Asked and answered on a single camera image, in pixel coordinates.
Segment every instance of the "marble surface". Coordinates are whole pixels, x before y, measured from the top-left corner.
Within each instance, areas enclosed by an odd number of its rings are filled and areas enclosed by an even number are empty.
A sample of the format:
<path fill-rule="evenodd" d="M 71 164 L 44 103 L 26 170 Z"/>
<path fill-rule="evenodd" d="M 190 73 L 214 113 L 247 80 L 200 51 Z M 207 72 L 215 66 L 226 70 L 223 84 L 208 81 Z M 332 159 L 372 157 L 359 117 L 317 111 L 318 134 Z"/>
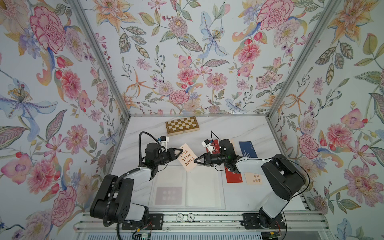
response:
<path fill-rule="evenodd" d="M 157 116 L 157 117 L 132 117 L 116 162 L 112 169 L 112 174 L 121 175 L 131 169 L 137 167 L 139 163 L 138 137 L 141 131 L 146 131 L 158 138 L 166 136 L 165 122 L 173 119 L 179 119 L 180 116 Z M 233 139 L 235 151 L 239 154 L 239 141 L 251 141 L 259 158 L 269 158 L 277 153 L 280 153 L 276 141 L 273 138 L 271 130 L 265 117 L 262 116 L 198 116 L 200 130 L 188 132 L 184 134 L 174 135 L 170 137 L 168 148 L 179 148 L 184 143 L 200 156 L 205 153 L 205 148 L 201 142 L 205 139 L 211 139 L 210 131 L 212 130 L 220 139 Z M 147 135 L 142 135 L 142 155 L 148 143 L 153 139 Z M 179 161 L 173 161 L 169 165 L 181 165 Z M 269 184 L 262 186 L 247 185 L 243 174 L 243 183 L 228 184 L 225 177 L 225 172 L 221 172 L 223 182 L 223 192 L 226 211 L 253 211 L 258 210 L 265 200 L 265 196 L 271 191 Z M 149 205 L 149 196 L 152 189 L 152 181 L 139 186 L 137 193 L 132 197 L 132 202 L 142 205 Z M 186 209 L 161 209 L 161 210 L 186 210 Z M 285 210 L 305 210 L 300 197 L 295 197 L 286 206 Z"/>

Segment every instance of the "pink peony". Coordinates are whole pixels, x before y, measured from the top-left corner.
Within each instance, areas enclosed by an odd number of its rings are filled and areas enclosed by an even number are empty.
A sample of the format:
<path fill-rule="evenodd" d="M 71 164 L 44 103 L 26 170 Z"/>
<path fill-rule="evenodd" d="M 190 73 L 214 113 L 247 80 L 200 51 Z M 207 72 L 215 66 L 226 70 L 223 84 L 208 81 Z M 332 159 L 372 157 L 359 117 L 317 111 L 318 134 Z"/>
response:
<path fill-rule="evenodd" d="M 344 123 L 350 129 L 359 129 L 364 127 L 362 122 L 362 115 L 358 108 L 353 109 L 348 114 L 344 115 L 340 121 Z"/>
<path fill-rule="evenodd" d="M 54 53 L 63 50 L 65 31 L 60 18 L 46 7 L 35 7 L 35 15 L 30 17 L 33 33 L 45 50 L 49 47 Z"/>
<path fill-rule="evenodd" d="M 72 215 L 75 207 L 76 190 L 68 186 L 65 191 L 60 191 L 58 197 L 53 202 L 51 211 L 52 224 L 60 227 Z"/>
<path fill-rule="evenodd" d="M 86 108 L 89 108 L 91 106 L 91 101 L 88 98 L 88 94 L 85 92 L 85 90 L 81 91 L 79 95 L 79 105 L 81 110 L 84 112 L 86 111 Z"/>
<path fill-rule="evenodd" d="M 99 102 L 103 103 L 103 106 L 106 107 L 108 104 L 108 84 L 107 81 L 104 79 L 102 83 L 99 83 L 96 85 L 97 87 L 97 96 L 96 99 L 99 100 Z"/>
<path fill-rule="evenodd" d="M 256 23 L 261 23 L 260 29 L 277 28 L 288 20 L 294 7 L 291 0 L 267 0 L 257 15 Z"/>
<path fill-rule="evenodd" d="M 31 159 L 28 154 L 23 154 L 19 159 L 14 159 L 1 168 L 1 172 L 12 182 L 22 184 L 31 169 Z"/>
<path fill-rule="evenodd" d="M 73 155 L 79 153 L 79 149 L 88 146 L 88 135 L 86 135 L 87 130 L 83 128 L 82 124 L 77 125 L 77 127 L 72 126 L 71 130 L 68 130 L 69 137 L 66 137 L 64 141 L 66 142 L 66 148 L 68 150 L 72 149 Z"/>
<path fill-rule="evenodd" d="M 181 37 L 188 31 L 187 22 L 182 17 L 174 17 L 169 21 L 168 24 L 170 31 L 173 32 L 177 37 Z"/>
<path fill-rule="evenodd" d="M 259 45 L 256 43 L 245 45 L 244 48 L 240 51 L 238 60 L 241 63 L 253 62 L 258 56 L 260 56 L 261 50 L 259 48 Z"/>
<path fill-rule="evenodd" d="M 178 67 L 179 68 L 188 68 L 192 63 L 192 59 L 187 58 L 186 56 L 179 56 L 179 63 Z"/>
<path fill-rule="evenodd" d="M 254 66 L 253 63 L 251 63 L 251 64 L 248 64 L 248 63 L 243 64 L 243 65 L 239 68 L 239 70 L 237 71 L 238 75 L 241 74 L 241 75 L 243 75 L 244 77 L 248 77 L 249 74 L 251 73 L 252 69 L 253 69 L 253 66 Z"/>
<path fill-rule="evenodd" d="M 263 76 L 259 76 L 256 78 L 256 89 L 267 88 L 273 85 L 275 82 L 278 82 L 282 77 L 282 74 L 275 74 L 272 71 L 267 71 L 266 73 L 264 73 Z"/>
<path fill-rule="evenodd" d="M 301 131 L 307 135 L 313 135 L 317 127 L 317 120 L 306 117 L 300 122 Z"/>
<path fill-rule="evenodd" d="M 70 99 L 76 99 L 81 91 L 80 78 L 72 71 L 65 71 L 61 77 L 61 88 Z"/>
<path fill-rule="evenodd" d="M 304 134 L 299 138 L 300 150 L 309 159 L 314 159 L 319 155 L 317 149 L 319 145 L 316 143 L 316 139 L 310 135 Z"/>
<path fill-rule="evenodd" d="M 215 75 L 211 75 L 207 78 L 206 85 L 210 88 L 212 87 L 216 91 L 223 89 L 227 84 L 227 77 L 225 77 L 222 73 L 215 73 Z"/>
<path fill-rule="evenodd" d="M 189 100 L 189 93 L 186 93 L 184 90 L 179 89 L 169 95 L 169 100 L 174 104 L 185 103 Z"/>
<path fill-rule="evenodd" d="M 31 177 L 28 178 L 29 192 L 38 194 L 40 190 L 47 190 L 53 182 L 55 173 L 53 162 L 43 159 L 36 163 L 31 170 Z"/>
<path fill-rule="evenodd" d="M 177 74 L 177 78 L 180 79 L 180 81 L 185 83 L 192 81 L 194 77 L 195 77 L 195 72 L 192 70 L 192 68 L 183 68 Z"/>
<path fill-rule="evenodd" d="M 376 182 L 379 178 L 376 174 L 369 174 L 369 168 L 366 165 L 363 167 L 353 166 L 352 171 L 345 169 L 344 178 L 349 181 L 347 184 L 348 195 L 356 197 L 359 203 L 362 203 L 362 197 L 365 199 L 365 204 L 374 207 L 376 202 L 383 203 L 384 185 Z"/>
<path fill-rule="evenodd" d="M 328 128 L 327 137 L 330 143 L 336 147 L 345 147 L 353 139 L 352 132 L 342 124 L 331 124 Z"/>

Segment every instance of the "red berry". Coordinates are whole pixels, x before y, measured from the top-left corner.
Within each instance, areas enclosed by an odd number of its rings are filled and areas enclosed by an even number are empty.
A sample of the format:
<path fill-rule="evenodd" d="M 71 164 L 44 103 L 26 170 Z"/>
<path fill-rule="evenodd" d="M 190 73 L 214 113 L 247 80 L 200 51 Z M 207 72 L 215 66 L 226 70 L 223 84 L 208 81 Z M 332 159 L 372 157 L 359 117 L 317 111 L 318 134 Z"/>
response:
<path fill-rule="evenodd" d="M 58 70 L 58 71 L 56 71 L 55 75 L 56 75 L 57 79 L 60 79 L 63 76 L 63 72 Z"/>

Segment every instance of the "black mounting plate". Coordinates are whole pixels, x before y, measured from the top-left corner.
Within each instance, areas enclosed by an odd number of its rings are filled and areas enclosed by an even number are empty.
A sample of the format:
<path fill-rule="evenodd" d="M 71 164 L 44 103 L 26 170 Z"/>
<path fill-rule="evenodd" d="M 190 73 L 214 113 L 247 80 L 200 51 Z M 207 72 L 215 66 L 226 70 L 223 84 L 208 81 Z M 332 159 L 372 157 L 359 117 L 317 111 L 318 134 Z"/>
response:
<path fill-rule="evenodd" d="M 260 226 L 260 221 L 258 216 L 258 213 L 253 214 L 242 214 L 243 215 L 243 222 L 241 225 L 245 227 L 245 229 L 264 229 Z M 271 224 L 271 226 L 268 229 L 285 229 L 285 221 L 283 220 L 283 216 L 281 214 L 277 215 L 275 221 Z"/>
<path fill-rule="evenodd" d="M 163 228 L 164 214 L 149 214 L 149 221 L 152 222 L 152 226 L 148 226 L 146 230 L 162 230 Z M 123 223 L 121 230 L 136 230 L 137 227 L 130 223 Z"/>

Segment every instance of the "blue lily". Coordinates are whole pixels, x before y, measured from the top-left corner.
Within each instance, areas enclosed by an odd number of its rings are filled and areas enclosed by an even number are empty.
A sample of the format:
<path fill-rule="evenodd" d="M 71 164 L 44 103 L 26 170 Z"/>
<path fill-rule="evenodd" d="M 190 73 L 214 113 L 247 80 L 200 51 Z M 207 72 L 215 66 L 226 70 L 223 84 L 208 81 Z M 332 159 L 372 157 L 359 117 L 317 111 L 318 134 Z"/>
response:
<path fill-rule="evenodd" d="M 110 143 L 112 143 L 113 145 L 116 145 L 117 142 L 115 140 L 116 136 L 118 135 L 118 132 L 119 132 L 119 129 L 116 130 L 116 132 L 114 134 L 112 134 L 112 131 L 110 128 L 108 128 L 108 132 L 107 132 L 107 136 L 102 136 L 100 138 L 100 142 L 103 143 L 104 145 L 108 145 Z"/>
<path fill-rule="evenodd" d="M 206 12 L 202 12 L 200 32 L 203 34 L 202 40 L 207 44 L 207 49 L 203 54 L 197 56 L 198 58 L 207 58 L 210 50 L 215 50 L 215 52 L 219 56 L 229 55 L 229 53 L 225 51 L 225 48 L 217 44 L 217 42 L 220 41 L 220 38 L 222 38 L 224 35 L 224 27 L 221 26 L 219 30 L 213 30 L 211 33 L 211 25 L 212 20 L 209 14 Z"/>
<path fill-rule="evenodd" d="M 29 101 L 33 99 L 30 96 L 27 85 L 16 78 L 13 78 L 13 84 L 14 85 L 8 85 L 8 95 L 11 95 L 12 99 L 0 95 L 0 109 L 4 110 L 7 118 L 21 116 L 29 121 L 31 130 L 27 140 L 31 142 L 40 132 L 40 128 L 34 118 L 38 113 L 48 114 L 53 112 L 57 106 L 57 102 L 42 101 L 39 103 L 31 103 Z"/>
<path fill-rule="evenodd" d="M 249 111 L 249 110 L 245 110 L 244 108 L 241 107 L 241 101 L 234 103 L 235 100 L 232 100 L 229 98 L 227 98 L 225 101 L 227 102 L 227 107 L 229 107 L 229 110 L 235 112 L 235 114 L 237 112 L 246 113 Z"/>

